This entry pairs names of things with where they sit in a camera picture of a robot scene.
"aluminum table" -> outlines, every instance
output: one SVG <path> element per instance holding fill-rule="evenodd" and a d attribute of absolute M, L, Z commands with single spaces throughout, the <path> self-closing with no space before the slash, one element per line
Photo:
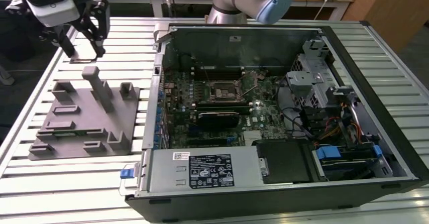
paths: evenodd
<path fill-rule="evenodd" d="M 107 53 L 97 63 L 75 63 L 58 50 L 22 114 L 0 147 L 2 223 L 149 223 L 119 194 L 119 170 L 141 159 L 150 78 L 155 52 L 157 23 L 204 23 L 204 19 L 113 18 L 106 40 Z M 391 111 L 424 162 L 429 163 L 429 92 L 387 46 L 372 27 L 360 22 L 281 21 L 285 25 L 331 25 L 381 101 Z M 87 44 L 83 35 L 70 31 L 75 45 Z M 133 154 L 31 161 L 30 146 L 54 101 L 55 81 L 70 80 L 74 87 L 90 87 L 82 79 L 85 66 L 101 68 L 101 78 L 111 87 L 133 82 L 142 88 L 135 120 Z M 339 73 L 348 82 L 344 71 Z M 137 187 L 123 183 L 122 193 Z M 428 223 L 429 189 L 392 194 L 343 210 L 320 210 L 225 218 L 188 223 Z"/>

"blue tab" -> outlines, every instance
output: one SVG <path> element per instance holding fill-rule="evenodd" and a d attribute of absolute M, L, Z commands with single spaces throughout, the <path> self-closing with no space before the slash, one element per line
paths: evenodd
<path fill-rule="evenodd" d="M 316 150 L 316 154 L 317 154 L 317 157 L 321 159 L 325 159 L 325 153 L 324 153 L 324 149 L 323 148 L 319 148 Z"/>
<path fill-rule="evenodd" d="M 316 153 L 320 159 L 341 157 L 340 150 L 336 146 L 324 146 L 316 150 Z"/>
<path fill-rule="evenodd" d="M 134 178 L 134 169 L 122 169 L 121 179 L 133 179 L 133 178 Z"/>
<path fill-rule="evenodd" d="M 375 149 L 375 152 L 376 152 L 377 157 L 381 157 L 381 156 L 383 156 L 381 147 L 380 147 L 379 145 L 375 145 L 375 146 L 373 146 L 373 149 Z"/>

